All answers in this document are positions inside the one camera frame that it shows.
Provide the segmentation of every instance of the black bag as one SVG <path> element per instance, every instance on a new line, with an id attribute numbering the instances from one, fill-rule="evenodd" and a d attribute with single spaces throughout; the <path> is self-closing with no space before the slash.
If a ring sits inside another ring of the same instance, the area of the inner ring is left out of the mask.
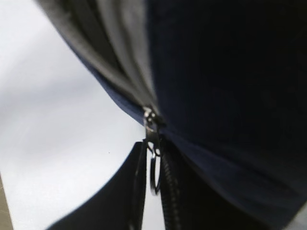
<path id="1" fill-rule="evenodd" d="M 146 130 L 110 181 L 51 230 L 140 230 L 147 151 L 167 230 L 279 230 L 294 218 L 307 199 L 305 2 L 38 2 Z"/>

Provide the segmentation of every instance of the gray lining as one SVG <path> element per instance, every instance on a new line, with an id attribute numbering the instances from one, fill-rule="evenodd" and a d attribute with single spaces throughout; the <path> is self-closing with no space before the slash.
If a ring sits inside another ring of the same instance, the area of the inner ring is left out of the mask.
<path id="1" fill-rule="evenodd" d="M 158 107 L 153 93 L 153 84 L 150 74 L 148 74 L 150 70 L 148 55 L 146 54 L 147 43 L 144 32 L 145 28 L 142 29 L 142 27 L 145 27 L 143 23 L 144 16 L 142 16 L 142 12 L 136 13 L 135 11 L 128 13 L 130 7 L 134 6 L 127 7 L 127 5 L 132 3 L 130 1 L 124 3 L 124 1 L 126 0 L 97 0 L 97 5 L 114 51 L 132 84 L 137 88 L 140 96 L 145 101 L 143 105 L 151 105 L 158 113 Z M 134 1 L 134 3 L 142 3 L 142 0 Z M 137 7 L 142 11 L 142 4 Z M 132 24 L 130 24 L 127 29 L 125 26 L 129 24 L 129 22 L 124 23 L 124 20 L 131 15 L 134 16 L 136 23 L 133 24 L 133 22 L 131 22 Z M 137 35 L 132 35 L 134 32 L 140 33 L 141 37 L 136 39 L 135 37 L 137 37 Z M 140 41 L 142 44 L 136 46 L 135 44 Z"/>
<path id="2" fill-rule="evenodd" d="M 122 91 L 133 95 L 140 105 L 146 105 L 147 101 L 140 97 L 136 87 L 119 71 L 113 68 L 103 59 L 89 44 L 86 38 L 74 25 L 71 16 L 66 12 L 58 0 L 37 0 L 48 18 L 58 29 L 60 34 L 69 41 L 70 45 L 95 69 L 97 69 L 108 81 L 119 87 Z"/>

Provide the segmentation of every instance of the metal zipper slider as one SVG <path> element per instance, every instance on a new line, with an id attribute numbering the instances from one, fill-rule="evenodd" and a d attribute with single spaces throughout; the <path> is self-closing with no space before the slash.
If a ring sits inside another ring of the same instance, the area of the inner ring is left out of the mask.
<path id="1" fill-rule="evenodd" d="M 160 191 L 160 176 L 158 183 L 156 184 L 155 182 L 156 158 L 161 156 L 158 116 L 151 108 L 145 107 L 144 110 L 146 147 L 152 153 L 150 160 L 150 190 L 156 196 Z"/>

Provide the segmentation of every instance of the dark navy cloth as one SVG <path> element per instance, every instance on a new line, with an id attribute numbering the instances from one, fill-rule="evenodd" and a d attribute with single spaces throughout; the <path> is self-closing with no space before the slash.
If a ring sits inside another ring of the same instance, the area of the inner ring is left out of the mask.
<path id="1" fill-rule="evenodd" d="M 147 4 L 167 136 L 223 197 L 281 229 L 307 198 L 303 14 L 271 1 Z"/>

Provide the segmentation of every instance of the white surface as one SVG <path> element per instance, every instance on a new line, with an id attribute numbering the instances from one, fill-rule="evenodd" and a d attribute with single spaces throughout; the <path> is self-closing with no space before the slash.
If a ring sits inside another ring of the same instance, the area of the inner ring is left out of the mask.
<path id="1" fill-rule="evenodd" d="M 1 0 L 0 34 L 0 172 L 14 229 L 42 230 L 98 191 L 144 130 L 33 2 Z M 148 196 L 145 230 L 163 229 L 159 204 Z"/>

